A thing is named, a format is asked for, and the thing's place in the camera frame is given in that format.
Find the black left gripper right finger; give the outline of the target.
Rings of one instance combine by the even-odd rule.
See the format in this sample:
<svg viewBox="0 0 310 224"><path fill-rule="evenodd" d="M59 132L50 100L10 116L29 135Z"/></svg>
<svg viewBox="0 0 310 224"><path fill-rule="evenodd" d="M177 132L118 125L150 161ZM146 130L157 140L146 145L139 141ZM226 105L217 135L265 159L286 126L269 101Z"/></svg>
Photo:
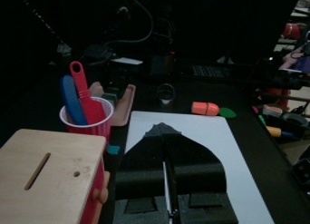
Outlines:
<svg viewBox="0 0 310 224"><path fill-rule="evenodd" d="M173 223L240 224L214 153L169 125L162 127L162 153Z"/></svg>

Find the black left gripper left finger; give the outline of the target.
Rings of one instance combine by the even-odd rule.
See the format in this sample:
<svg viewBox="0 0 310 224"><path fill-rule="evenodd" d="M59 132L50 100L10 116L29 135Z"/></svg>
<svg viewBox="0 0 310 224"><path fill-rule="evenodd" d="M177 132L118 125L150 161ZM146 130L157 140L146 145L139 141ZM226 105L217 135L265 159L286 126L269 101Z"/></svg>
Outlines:
<svg viewBox="0 0 310 224"><path fill-rule="evenodd" d="M123 155L115 177L113 224L169 224L162 129L154 125Z"/></svg>

